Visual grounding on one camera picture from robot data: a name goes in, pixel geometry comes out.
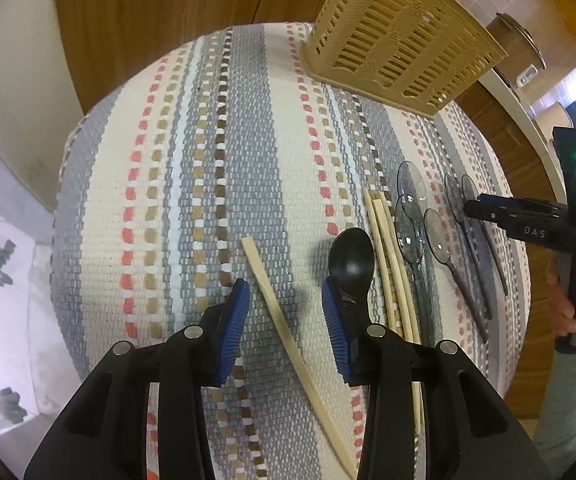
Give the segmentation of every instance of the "yellow basket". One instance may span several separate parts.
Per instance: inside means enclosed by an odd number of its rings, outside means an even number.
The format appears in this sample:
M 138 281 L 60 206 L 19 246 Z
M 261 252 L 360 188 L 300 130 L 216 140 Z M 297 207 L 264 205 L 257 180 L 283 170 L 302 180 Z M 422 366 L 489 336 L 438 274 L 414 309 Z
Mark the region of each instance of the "yellow basket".
M 326 0 L 308 75 L 432 117 L 506 53 L 456 0 Z

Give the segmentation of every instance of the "hand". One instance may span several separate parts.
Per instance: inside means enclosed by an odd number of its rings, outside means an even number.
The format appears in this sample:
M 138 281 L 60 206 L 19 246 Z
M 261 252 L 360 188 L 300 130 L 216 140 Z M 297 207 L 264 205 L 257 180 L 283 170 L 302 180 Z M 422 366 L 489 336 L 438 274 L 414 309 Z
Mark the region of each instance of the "hand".
M 546 269 L 550 298 L 550 322 L 555 334 L 567 336 L 576 332 L 575 307 L 559 286 L 559 271 L 554 259 Z

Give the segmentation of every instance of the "wooden cabinet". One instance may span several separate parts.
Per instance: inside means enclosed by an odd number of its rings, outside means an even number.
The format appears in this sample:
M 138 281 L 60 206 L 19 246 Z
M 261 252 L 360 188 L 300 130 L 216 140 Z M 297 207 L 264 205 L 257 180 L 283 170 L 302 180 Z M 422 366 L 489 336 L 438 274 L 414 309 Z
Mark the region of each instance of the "wooden cabinet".
M 475 83 L 456 102 L 495 150 L 513 195 L 555 200 L 546 170 L 526 136 L 510 115 L 481 85 Z M 536 418 L 546 392 L 554 355 L 550 328 L 546 266 L 552 257 L 543 247 L 526 244 L 530 267 L 530 317 L 513 382 L 504 398 L 514 415 Z
M 314 21 L 324 0 L 55 0 L 84 111 L 166 52 L 246 23 Z

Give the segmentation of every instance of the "white floor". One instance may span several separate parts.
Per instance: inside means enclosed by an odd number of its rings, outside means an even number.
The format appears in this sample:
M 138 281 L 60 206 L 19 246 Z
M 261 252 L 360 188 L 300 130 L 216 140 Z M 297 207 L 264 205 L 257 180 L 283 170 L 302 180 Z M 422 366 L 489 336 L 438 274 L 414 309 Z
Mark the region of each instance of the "white floor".
M 20 395 L 23 424 L 0 431 L 0 457 L 19 477 L 52 420 L 80 381 L 50 301 L 50 247 L 0 218 L 0 246 L 16 244 L 3 270 L 13 280 L 0 287 L 0 390 Z

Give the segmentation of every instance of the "striped tablecloth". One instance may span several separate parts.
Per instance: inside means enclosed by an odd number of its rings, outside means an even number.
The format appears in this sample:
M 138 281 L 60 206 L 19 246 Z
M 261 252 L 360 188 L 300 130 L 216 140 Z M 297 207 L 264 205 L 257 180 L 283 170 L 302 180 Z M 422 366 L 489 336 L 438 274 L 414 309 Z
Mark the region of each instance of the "striped tablecloth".
M 316 386 L 358 458 L 363 393 L 337 374 L 321 283 L 335 235 L 370 230 L 361 187 L 388 193 L 399 164 L 413 161 L 458 248 L 444 174 L 468 173 L 482 192 L 510 195 L 490 145 L 456 105 L 425 120 L 310 79 L 298 54 L 308 27 L 235 27 L 183 45 L 93 108 L 70 137 L 62 169 L 52 299 L 81 378 L 115 341 L 164 341 L 222 300 L 235 278 L 251 283 L 241 357 L 226 386 L 204 394 L 218 478 L 347 477 L 279 341 L 242 237 L 257 241 Z M 504 394 L 526 330 L 530 278 L 524 245 L 494 235 L 511 291 L 505 298 L 482 250 L 497 298 L 485 345 L 449 271 L 433 258 L 425 264 L 438 330 Z M 463 252 L 456 259 L 481 301 L 472 264 Z M 384 322 L 378 276 L 370 301 Z

